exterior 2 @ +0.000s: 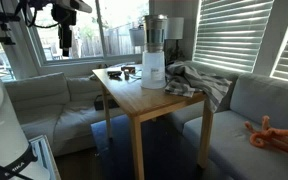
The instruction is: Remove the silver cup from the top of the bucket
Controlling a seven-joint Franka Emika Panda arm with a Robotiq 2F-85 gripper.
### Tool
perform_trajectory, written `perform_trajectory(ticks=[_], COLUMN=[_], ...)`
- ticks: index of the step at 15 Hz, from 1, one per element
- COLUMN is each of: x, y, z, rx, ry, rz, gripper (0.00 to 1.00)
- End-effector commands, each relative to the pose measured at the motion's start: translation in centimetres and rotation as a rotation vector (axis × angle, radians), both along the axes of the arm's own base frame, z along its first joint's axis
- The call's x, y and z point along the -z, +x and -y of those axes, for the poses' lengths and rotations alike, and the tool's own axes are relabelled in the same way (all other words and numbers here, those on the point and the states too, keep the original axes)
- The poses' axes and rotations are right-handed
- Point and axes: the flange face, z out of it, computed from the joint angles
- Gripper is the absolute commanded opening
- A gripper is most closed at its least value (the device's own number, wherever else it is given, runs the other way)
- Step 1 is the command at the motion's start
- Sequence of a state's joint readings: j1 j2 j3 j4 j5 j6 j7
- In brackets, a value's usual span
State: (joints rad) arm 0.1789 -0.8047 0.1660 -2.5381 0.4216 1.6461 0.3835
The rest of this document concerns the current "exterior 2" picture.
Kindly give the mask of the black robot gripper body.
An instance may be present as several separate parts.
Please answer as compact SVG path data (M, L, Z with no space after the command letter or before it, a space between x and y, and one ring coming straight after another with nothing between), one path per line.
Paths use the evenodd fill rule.
M70 26L76 24L76 12L54 4L51 15L58 22L59 46L62 49L62 55L68 57L69 48L72 46L72 30Z

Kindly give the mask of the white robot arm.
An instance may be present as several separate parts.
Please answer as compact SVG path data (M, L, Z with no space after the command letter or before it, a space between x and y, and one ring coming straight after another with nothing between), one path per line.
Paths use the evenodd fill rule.
M44 135L57 155L93 146L90 104L70 97L62 73L4 83L0 80L0 166L33 180L46 180L48 172L36 162L29 143Z

